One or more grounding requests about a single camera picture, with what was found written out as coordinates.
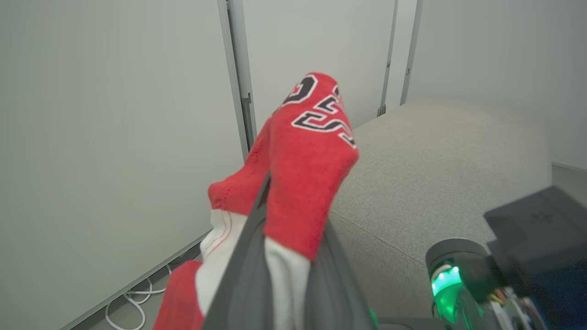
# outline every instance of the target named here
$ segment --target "knit fabric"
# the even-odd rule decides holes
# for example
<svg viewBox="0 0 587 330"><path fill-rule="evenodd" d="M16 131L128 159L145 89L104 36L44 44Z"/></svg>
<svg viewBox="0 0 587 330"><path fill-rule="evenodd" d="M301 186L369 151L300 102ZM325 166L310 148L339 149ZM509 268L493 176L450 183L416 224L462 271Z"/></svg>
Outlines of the knit fabric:
<svg viewBox="0 0 587 330"><path fill-rule="evenodd" d="M332 200L359 157L338 84L309 73L265 122L245 166L212 184L212 208L248 214L268 170L265 234L314 260Z"/></svg>
<svg viewBox="0 0 587 330"><path fill-rule="evenodd" d="M189 262L172 273L154 329L202 326L268 171L264 232L279 314L274 329L302 325L310 261L330 204L358 157L336 81L321 73L304 76L265 122L243 168L210 185L213 228L200 244L204 263Z"/></svg>

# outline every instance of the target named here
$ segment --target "gray couch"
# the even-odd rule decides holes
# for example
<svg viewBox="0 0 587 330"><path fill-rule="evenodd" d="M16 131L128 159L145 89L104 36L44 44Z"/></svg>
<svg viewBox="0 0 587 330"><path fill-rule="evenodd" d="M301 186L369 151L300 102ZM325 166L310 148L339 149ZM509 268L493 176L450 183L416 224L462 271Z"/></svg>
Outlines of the gray couch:
<svg viewBox="0 0 587 330"><path fill-rule="evenodd" d="M551 183L545 133L510 109L416 100L355 130L330 220L377 316L430 316L434 243L492 239L483 213Z"/></svg>

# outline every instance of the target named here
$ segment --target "baseboard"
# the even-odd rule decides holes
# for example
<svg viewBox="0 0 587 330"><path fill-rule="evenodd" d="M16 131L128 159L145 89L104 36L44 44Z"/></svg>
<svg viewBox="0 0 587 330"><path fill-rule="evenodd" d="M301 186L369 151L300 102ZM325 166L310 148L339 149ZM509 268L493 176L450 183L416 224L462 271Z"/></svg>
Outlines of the baseboard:
<svg viewBox="0 0 587 330"><path fill-rule="evenodd" d="M571 166L571 165L561 164L561 163L557 163L555 161L552 162L552 165L558 166L558 167L563 167L565 169L570 169L570 170L573 170L573 171L579 171L579 172L587 173L587 169L582 169L580 167L575 167L575 166Z"/></svg>

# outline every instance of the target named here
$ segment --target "white wall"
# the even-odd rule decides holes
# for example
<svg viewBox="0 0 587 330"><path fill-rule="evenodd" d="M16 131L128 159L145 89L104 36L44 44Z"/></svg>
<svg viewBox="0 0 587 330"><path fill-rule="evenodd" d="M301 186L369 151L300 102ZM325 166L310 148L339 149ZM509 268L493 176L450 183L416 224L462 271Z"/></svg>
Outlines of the white wall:
<svg viewBox="0 0 587 330"><path fill-rule="evenodd" d="M450 96L544 118L552 160L587 169L587 1L425 1L408 101Z"/></svg>
<svg viewBox="0 0 587 330"><path fill-rule="evenodd" d="M257 130L310 71L339 82L353 127L374 119L393 5L388 0L243 0Z"/></svg>
<svg viewBox="0 0 587 330"><path fill-rule="evenodd" d="M216 0L0 2L0 329L180 251L242 163Z"/></svg>
<svg viewBox="0 0 587 330"><path fill-rule="evenodd" d="M393 38L392 63L389 67L389 80L385 104L388 109L400 105L407 58L410 53L411 33L414 28L416 0L399 0L397 3L396 33Z"/></svg>

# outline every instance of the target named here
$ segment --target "printed number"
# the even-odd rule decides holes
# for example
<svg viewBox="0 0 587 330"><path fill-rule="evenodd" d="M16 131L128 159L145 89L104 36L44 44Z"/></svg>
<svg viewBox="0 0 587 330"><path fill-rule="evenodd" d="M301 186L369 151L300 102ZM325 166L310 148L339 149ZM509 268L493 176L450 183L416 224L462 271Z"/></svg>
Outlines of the printed number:
<svg viewBox="0 0 587 330"><path fill-rule="evenodd" d="M281 104L281 106L289 105L292 103L302 103L303 101L307 100L316 88L318 84L318 79L314 75L307 75L305 76L302 81L300 81L292 90L292 92L288 95L285 101Z"/></svg>
<svg viewBox="0 0 587 330"><path fill-rule="evenodd" d="M304 77L289 94L288 98L285 99L282 106L291 103L301 103L308 99L312 95L317 84L318 80L314 75ZM334 115L339 110L342 110L342 105L339 100L338 86L335 86L332 89L331 95L325 97L314 105L313 110L318 110L320 112L306 111L292 122L292 126L320 133L330 133L342 130L342 132L338 134L338 137L348 143L353 149L357 148L353 133L347 124L340 119L328 120L328 115Z"/></svg>
<svg viewBox="0 0 587 330"><path fill-rule="evenodd" d="M316 123L323 122L327 118L327 115L323 115L321 113L313 111L306 111L292 122L292 126L321 133L329 133L342 129L344 132L338 133L338 137L343 139L353 149L356 149L357 145L355 144L353 133L342 120L331 119L325 124Z"/></svg>

